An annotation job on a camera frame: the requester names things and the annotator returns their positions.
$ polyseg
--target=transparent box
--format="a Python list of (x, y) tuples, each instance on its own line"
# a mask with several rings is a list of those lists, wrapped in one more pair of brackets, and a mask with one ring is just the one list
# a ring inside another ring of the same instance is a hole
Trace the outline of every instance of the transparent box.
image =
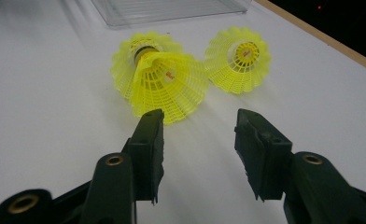
[(246, 12), (252, 0), (92, 0), (110, 28)]

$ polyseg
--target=yellow shuttlecock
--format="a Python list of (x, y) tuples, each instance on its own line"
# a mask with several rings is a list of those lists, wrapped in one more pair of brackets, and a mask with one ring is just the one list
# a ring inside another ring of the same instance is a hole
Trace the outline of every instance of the yellow shuttlecock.
[(170, 124), (197, 108), (208, 84), (204, 64), (192, 56), (148, 52), (142, 55), (136, 68), (129, 102), (137, 117), (161, 108), (164, 123)]
[(231, 27), (213, 38), (205, 52), (204, 66), (212, 82), (236, 94), (252, 91), (269, 72), (271, 55), (258, 33)]
[(120, 51), (113, 55), (113, 66), (110, 70), (114, 86), (124, 98), (130, 98), (134, 73), (139, 59), (148, 52), (181, 53), (182, 47), (169, 35), (158, 35), (156, 32), (135, 34), (130, 40), (120, 44)]

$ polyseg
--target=white surface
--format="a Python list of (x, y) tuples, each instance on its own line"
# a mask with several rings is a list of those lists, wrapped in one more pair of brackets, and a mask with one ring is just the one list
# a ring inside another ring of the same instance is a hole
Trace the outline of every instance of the white surface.
[(327, 157), (366, 191), (366, 68), (272, 12), (104, 27), (89, 1), (0, 1), (0, 202), (24, 189), (57, 197), (121, 151), (139, 118), (113, 88), (111, 56), (137, 32), (170, 34), (204, 58), (219, 30), (248, 26), (269, 43), (271, 72), (253, 92), (210, 86), (199, 109), (164, 128), (165, 176), (139, 223), (286, 223), (281, 202), (255, 201), (233, 149), (238, 108), (261, 113), (293, 151)]

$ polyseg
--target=bolt hole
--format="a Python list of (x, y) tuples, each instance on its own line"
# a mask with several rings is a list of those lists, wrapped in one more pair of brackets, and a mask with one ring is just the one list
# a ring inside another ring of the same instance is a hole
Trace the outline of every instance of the bolt hole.
[(303, 155), (303, 160), (314, 165), (320, 165), (323, 163), (321, 158), (314, 155)]
[(26, 212), (35, 206), (38, 202), (38, 196), (34, 194), (26, 194), (16, 199), (9, 207), (10, 214), (19, 214)]
[(107, 158), (106, 165), (109, 165), (109, 166), (119, 165), (123, 161), (124, 161), (124, 159), (122, 158), (122, 156), (112, 156), (112, 157)]

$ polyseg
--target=plastic shuttlecock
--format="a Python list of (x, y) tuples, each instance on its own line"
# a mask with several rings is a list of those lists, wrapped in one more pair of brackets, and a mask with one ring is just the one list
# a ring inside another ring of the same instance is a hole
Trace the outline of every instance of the plastic shuttlecock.
[(137, 65), (129, 102), (137, 117), (161, 108), (164, 123), (170, 124), (184, 119), (197, 108), (208, 84), (204, 64), (192, 56), (148, 52)]
[(212, 82), (236, 94), (252, 91), (268, 75), (271, 55), (258, 33), (246, 27), (223, 30), (210, 41), (204, 66)]
[(110, 70), (114, 85), (124, 98), (132, 94), (134, 73), (140, 58), (148, 52), (181, 53), (182, 47), (169, 35), (158, 35), (156, 32), (135, 34), (130, 40), (120, 44), (120, 50), (113, 55), (113, 66)]

